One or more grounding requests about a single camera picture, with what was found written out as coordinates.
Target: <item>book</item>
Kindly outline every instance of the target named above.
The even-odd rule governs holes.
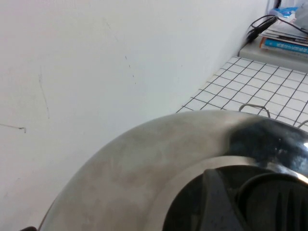
[[[266,38],[263,37],[261,42],[260,42],[259,47],[262,48],[262,49],[265,49],[265,50],[268,50],[268,51],[271,51],[271,52],[274,52],[274,53],[284,54],[286,56],[291,56],[291,57],[296,56],[296,57],[300,57],[300,58],[303,58],[303,59],[308,59],[308,54],[303,54],[303,53],[299,53],[299,52],[295,52],[295,51],[287,51],[287,50],[283,50],[283,49],[278,48],[278,47],[266,46],[265,40],[266,40]]]
[[[298,27],[296,25],[296,18],[295,18],[295,14],[290,15],[288,18],[284,18],[284,17],[280,17],[282,20],[289,22],[293,25],[295,25],[296,27]],[[282,22],[280,20],[278,20],[277,22],[275,22],[273,25],[271,25],[267,30],[265,31],[271,31],[271,32],[279,32],[279,33],[283,33],[286,36],[297,36],[297,37],[301,37],[302,39],[308,39],[308,35],[297,30],[296,28],[288,25],[285,22]]]
[[[294,14],[290,15],[290,17],[288,18],[281,18],[281,19],[296,26],[296,19]],[[308,47],[307,34],[297,30],[296,28],[280,20],[278,20],[268,29],[263,31],[261,35],[263,37],[267,37],[272,40]]]
[[[266,46],[264,44],[261,45],[261,48],[269,50],[269,51],[273,51],[273,52],[276,52],[276,53],[280,53],[280,54],[301,57],[301,58],[308,60],[308,54],[298,53],[298,52],[295,52],[295,51],[287,51],[287,50],[283,50],[283,49],[280,49],[280,48],[277,48],[277,47],[269,47],[269,46]]]
[[[308,40],[301,39],[301,38],[288,37],[288,36],[272,34],[272,33],[268,33],[268,32],[262,34],[262,36],[270,38],[270,39],[276,39],[276,40],[280,40],[280,41],[290,42],[290,43],[293,43],[293,44],[308,46]]]
[[[264,42],[264,45],[268,47],[280,48],[287,51],[295,51],[303,54],[308,54],[308,47],[292,44],[289,42],[283,42],[267,38]]]

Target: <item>tiled surface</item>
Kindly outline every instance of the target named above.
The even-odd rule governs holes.
[[[232,57],[178,112],[238,111],[243,103],[252,103],[267,107],[271,118],[298,126],[308,120],[307,100],[306,73]],[[248,106],[242,111],[267,116]],[[308,131],[308,123],[302,129]]]

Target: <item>blue book spine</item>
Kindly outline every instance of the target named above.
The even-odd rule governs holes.
[[[281,48],[287,51],[295,51],[295,52],[299,52],[303,54],[308,54],[308,47],[291,44],[288,42],[280,42],[280,41],[275,41],[271,39],[266,39],[264,45],[269,46],[269,47]]]

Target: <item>black cable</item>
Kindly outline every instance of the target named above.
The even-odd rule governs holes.
[[[254,26],[254,24],[259,21],[260,19],[262,18],[265,18],[265,17],[271,17],[267,20],[265,20],[264,22],[262,22],[261,24],[259,24],[258,26]],[[273,14],[269,14],[269,15],[265,15],[265,16],[262,16],[260,18],[258,18],[257,20],[255,20],[251,25],[250,27],[252,27],[253,29],[251,29],[249,32],[248,32],[248,37],[247,37],[247,42],[250,43],[252,42],[253,40],[255,40],[259,34],[261,34],[263,31],[265,31],[266,29],[268,29],[271,25],[273,25],[277,20],[280,20],[284,23],[287,23],[288,25],[294,27],[295,29],[303,32],[304,34],[308,35],[308,32],[285,21],[285,20],[282,20],[281,18],[279,18],[278,16],[275,16]]]
[[[278,9],[280,7],[280,5],[281,5],[281,0],[278,0],[276,2],[276,6],[274,8]]]

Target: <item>black plastic part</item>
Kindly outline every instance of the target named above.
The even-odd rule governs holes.
[[[272,171],[253,166],[226,166],[217,169],[228,186],[226,190],[235,201],[238,189],[250,178]],[[194,178],[179,192],[172,202],[163,225],[163,231],[196,231],[203,211],[203,174]]]
[[[209,169],[168,210],[163,231],[308,231],[308,185],[259,167]]]
[[[269,173],[251,178],[240,188],[238,205],[254,231],[308,230],[308,187],[295,177]]]
[[[22,229],[22,230],[20,230],[20,231],[38,231],[35,227],[27,227],[27,228],[24,228],[24,229]]]
[[[245,224],[241,221],[241,214],[237,206],[230,200],[225,183],[215,169],[208,169],[203,173],[202,215],[197,230],[217,231],[228,230],[245,231]]]

